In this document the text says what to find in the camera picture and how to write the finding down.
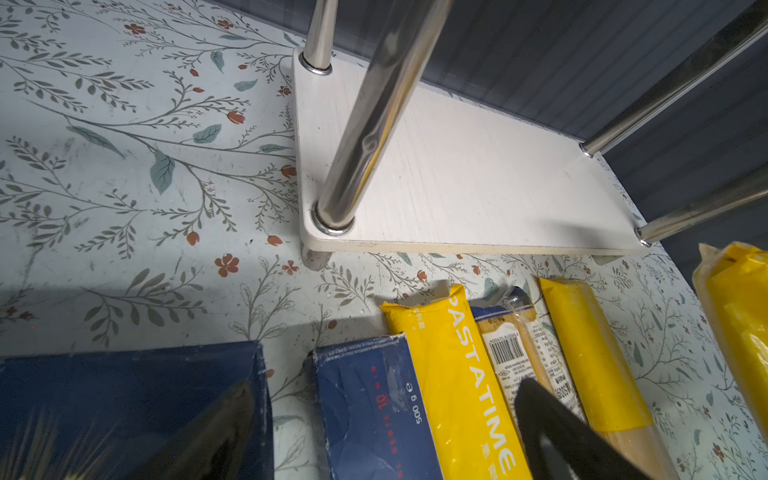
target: pasta package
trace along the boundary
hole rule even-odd
[[[464,287],[428,305],[381,308],[390,332],[408,339],[445,480],[531,478]]]
[[[677,480],[616,336],[592,288],[541,279],[541,291],[590,427],[654,480]]]
[[[717,344],[768,439],[768,252],[746,243],[700,245],[694,287]]]

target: floral pattern surface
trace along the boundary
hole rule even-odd
[[[382,334],[378,304],[450,282],[478,302],[521,286],[554,339],[535,277],[567,276],[592,285],[681,478],[768,476],[768,449],[661,247],[602,266],[337,253],[308,271],[290,64],[300,38],[199,0],[0,7],[0,354],[259,340],[277,478],[328,478],[308,352]]]

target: dark gray wall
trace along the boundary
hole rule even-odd
[[[314,0],[221,0],[306,34]],[[370,58],[392,0],[340,0],[338,48]],[[455,0],[424,79],[575,137],[603,127],[751,0]],[[648,220],[768,159],[768,43],[754,45],[606,158]],[[768,247],[768,201],[664,241]]]

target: chrome pole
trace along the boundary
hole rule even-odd
[[[355,210],[419,83],[451,3],[394,1],[313,208],[313,220],[321,231],[341,235],[351,228]]]
[[[304,51],[299,54],[301,65],[312,73],[328,75],[331,72],[331,50],[338,8],[339,0],[317,0],[315,3],[310,33],[306,36]]]
[[[763,197],[768,197],[768,164],[637,228],[635,233],[640,243],[650,247],[653,242]]]
[[[579,144],[592,157],[628,137],[768,32],[768,0],[757,0],[683,60],[592,138]]]

